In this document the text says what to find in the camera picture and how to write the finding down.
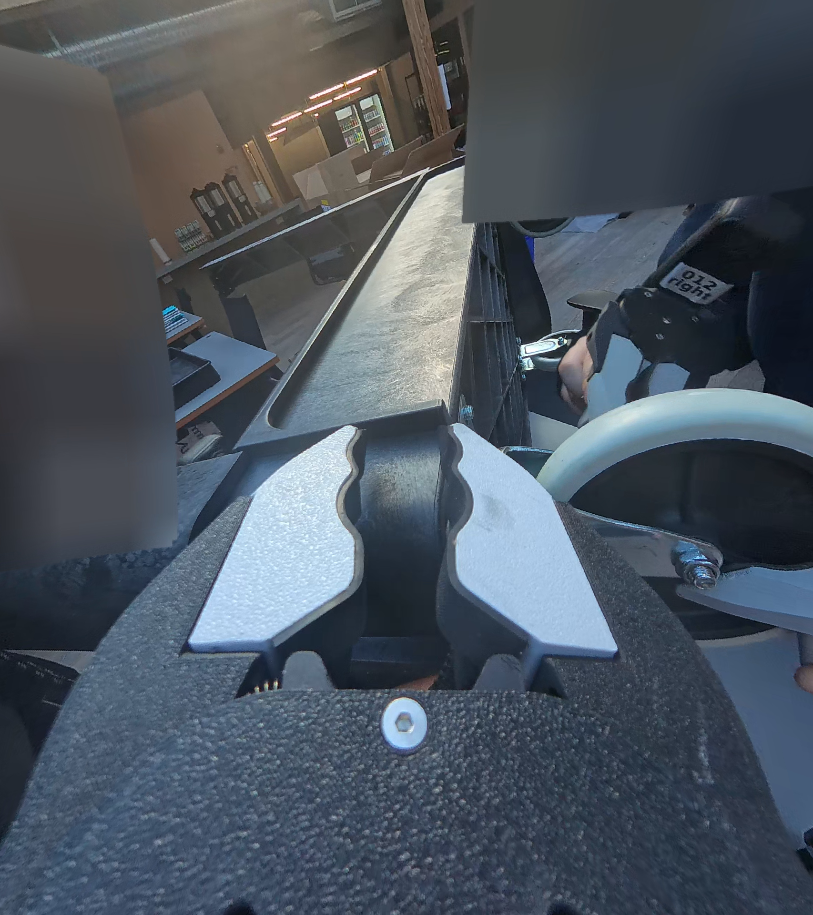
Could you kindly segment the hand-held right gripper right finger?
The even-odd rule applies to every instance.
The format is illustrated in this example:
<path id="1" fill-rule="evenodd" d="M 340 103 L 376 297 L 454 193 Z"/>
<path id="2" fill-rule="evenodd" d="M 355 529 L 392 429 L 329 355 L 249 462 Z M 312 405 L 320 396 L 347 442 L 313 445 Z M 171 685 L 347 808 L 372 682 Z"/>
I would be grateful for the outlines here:
<path id="1" fill-rule="evenodd" d="M 525 468 L 462 424 L 445 430 L 442 633 L 458 656 L 608 660 L 618 652 L 558 506 Z"/>

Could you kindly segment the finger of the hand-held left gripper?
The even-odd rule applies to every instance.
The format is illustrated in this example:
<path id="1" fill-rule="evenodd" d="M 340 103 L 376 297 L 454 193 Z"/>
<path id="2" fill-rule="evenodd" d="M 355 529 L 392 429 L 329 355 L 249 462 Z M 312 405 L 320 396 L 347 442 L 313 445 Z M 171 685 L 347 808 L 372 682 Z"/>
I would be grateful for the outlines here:
<path id="1" fill-rule="evenodd" d="M 681 583 L 684 600 L 813 639 L 813 566 L 748 566 L 721 575 L 710 589 Z"/>

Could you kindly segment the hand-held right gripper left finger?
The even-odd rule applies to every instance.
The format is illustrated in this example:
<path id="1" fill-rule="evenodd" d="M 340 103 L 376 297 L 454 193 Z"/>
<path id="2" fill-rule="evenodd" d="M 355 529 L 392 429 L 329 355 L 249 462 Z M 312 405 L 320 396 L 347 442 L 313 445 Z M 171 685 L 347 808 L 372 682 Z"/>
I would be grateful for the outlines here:
<path id="1" fill-rule="evenodd" d="M 357 593 L 364 546 L 346 497 L 360 434 L 340 428 L 255 491 L 189 635 L 192 652 L 281 651 Z"/>

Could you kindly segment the grey desk with orange edge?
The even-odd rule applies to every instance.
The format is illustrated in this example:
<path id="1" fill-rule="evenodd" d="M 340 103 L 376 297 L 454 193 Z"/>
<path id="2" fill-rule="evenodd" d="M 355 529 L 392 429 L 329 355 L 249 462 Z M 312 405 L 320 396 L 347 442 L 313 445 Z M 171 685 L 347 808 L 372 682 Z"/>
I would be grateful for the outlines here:
<path id="1" fill-rule="evenodd" d="M 210 361 L 219 375 L 219 380 L 175 411 L 177 430 L 184 428 L 278 363 L 278 356 L 275 353 L 215 331 L 182 349 L 181 354 Z"/>

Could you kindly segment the black tray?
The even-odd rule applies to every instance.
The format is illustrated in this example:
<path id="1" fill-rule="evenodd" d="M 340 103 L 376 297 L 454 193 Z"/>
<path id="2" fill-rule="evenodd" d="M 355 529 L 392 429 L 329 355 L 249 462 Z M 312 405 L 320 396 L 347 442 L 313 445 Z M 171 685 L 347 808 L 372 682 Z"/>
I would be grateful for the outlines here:
<path id="1" fill-rule="evenodd" d="M 210 360 L 187 349 L 169 347 L 168 353 L 176 411 L 220 382 L 220 375 Z"/>

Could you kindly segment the long dark table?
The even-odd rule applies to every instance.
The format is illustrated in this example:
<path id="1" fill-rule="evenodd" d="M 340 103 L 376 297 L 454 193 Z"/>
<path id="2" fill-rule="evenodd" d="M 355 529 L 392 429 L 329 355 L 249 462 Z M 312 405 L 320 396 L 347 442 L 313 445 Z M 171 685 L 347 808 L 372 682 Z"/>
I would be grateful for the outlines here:
<path id="1" fill-rule="evenodd" d="M 343 281 L 400 202 L 397 194 L 383 192 L 309 211 L 297 223 L 207 262 L 202 272 L 222 296 L 294 265 L 306 265 L 315 285 Z"/>

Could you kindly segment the black arched display stand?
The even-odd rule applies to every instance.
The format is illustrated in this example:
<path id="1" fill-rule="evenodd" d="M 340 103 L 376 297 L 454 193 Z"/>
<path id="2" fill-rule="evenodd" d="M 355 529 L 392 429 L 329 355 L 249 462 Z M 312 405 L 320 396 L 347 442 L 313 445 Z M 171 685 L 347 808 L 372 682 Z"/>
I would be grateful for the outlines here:
<path id="1" fill-rule="evenodd" d="M 214 239 L 221 238 L 224 235 L 224 228 L 208 191 L 206 189 L 193 188 L 190 197 L 209 234 Z"/>
<path id="2" fill-rule="evenodd" d="M 244 224 L 253 223 L 258 218 L 258 214 L 248 199 L 239 177 L 231 171 L 226 171 L 222 185 L 228 198 L 232 201 L 241 222 Z"/>

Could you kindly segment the brown cardboard box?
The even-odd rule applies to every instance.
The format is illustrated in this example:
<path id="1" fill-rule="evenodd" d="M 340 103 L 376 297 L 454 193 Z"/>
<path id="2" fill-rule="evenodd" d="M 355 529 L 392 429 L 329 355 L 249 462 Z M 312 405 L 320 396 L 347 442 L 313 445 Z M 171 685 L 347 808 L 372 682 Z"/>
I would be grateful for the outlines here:
<path id="1" fill-rule="evenodd" d="M 369 181 L 372 183 L 397 180 L 408 177 L 426 168 L 441 166 L 459 156 L 466 137 L 466 128 L 461 125 L 429 142 L 417 138 L 391 154 L 374 162 Z"/>

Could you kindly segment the wooden pillar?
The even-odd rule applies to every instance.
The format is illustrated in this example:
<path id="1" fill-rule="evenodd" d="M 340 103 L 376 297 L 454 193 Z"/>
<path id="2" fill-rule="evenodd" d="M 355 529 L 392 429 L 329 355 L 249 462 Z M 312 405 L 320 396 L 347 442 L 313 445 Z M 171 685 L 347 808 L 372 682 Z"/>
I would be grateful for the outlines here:
<path id="1" fill-rule="evenodd" d="M 450 130 L 444 90 L 424 1 L 402 1 L 413 55 L 423 88 L 427 115 L 435 139 Z"/>

